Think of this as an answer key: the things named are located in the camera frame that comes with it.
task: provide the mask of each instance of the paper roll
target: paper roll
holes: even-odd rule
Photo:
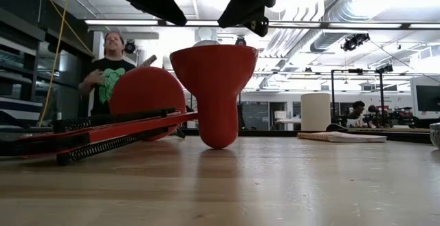
[[[331,123],[330,94],[301,95],[301,130],[325,131]]]

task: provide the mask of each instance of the black t-shirt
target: black t-shirt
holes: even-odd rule
[[[113,87],[119,78],[126,72],[134,69],[135,66],[125,60],[113,61],[106,58],[92,63],[90,72],[100,70],[103,72],[102,84],[95,84],[92,115],[110,113],[109,100],[113,92]]]

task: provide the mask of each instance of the wooden table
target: wooden table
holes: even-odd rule
[[[440,150],[241,137],[0,160],[1,225],[440,225]]]

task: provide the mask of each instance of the fluorescent light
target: fluorescent light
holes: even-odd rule
[[[218,26],[219,23],[217,23],[216,21],[194,21],[194,20],[190,20],[188,22],[186,22],[186,25],[196,25],[196,26]]]
[[[282,22],[282,21],[273,21],[269,22],[269,27],[300,27],[300,28],[308,28],[308,27],[320,27],[321,23],[295,23],[295,22]]]
[[[264,74],[273,74],[272,71],[254,71],[254,74],[264,75]]]
[[[368,34],[367,30],[323,30],[323,32],[336,34]]]
[[[128,25],[157,25],[157,20],[85,20],[87,25],[128,26]]]
[[[400,23],[330,23],[330,28],[365,28],[365,29],[386,29],[386,28],[400,28]]]
[[[417,23],[417,24],[411,24],[410,25],[410,27],[409,27],[410,29],[413,29],[413,28],[422,28],[422,29],[430,29],[430,28],[438,28],[438,29],[440,29],[440,24],[438,24],[438,23],[434,23],[434,24],[429,24],[429,23]]]

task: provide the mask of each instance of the person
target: person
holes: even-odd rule
[[[109,33],[104,40],[104,58],[91,65],[90,74],[79,84],[82,95],[95,89],[92,115],[110,114],[109,100],[118,79],[135,68],[123,59],[124,39],[118,33]]]
[[[353,111],[347,115],[347,127],[363,127],[363,112],[365,109],[365,103],[363,101],[357,101],[353,103]]]
[[[353,103],[353,112],[350,113],[352,116],[360,117],[365,110],[365,103],[362,101],[357,101]]]

